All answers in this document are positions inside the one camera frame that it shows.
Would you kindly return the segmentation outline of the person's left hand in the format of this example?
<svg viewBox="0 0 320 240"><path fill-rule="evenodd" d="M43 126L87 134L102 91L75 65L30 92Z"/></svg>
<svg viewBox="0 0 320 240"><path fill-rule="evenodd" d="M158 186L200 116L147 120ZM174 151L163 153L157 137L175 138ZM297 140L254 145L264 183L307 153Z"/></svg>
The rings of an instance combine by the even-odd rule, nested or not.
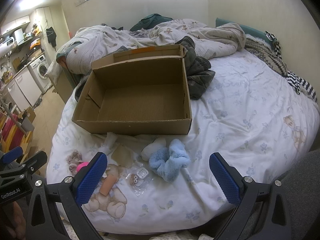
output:
<svg viewBox="0 0 320 240"><path fill-rule="evenodd" d="M1 207L1 237L25 239L26 221L18 202Z"/></svg>

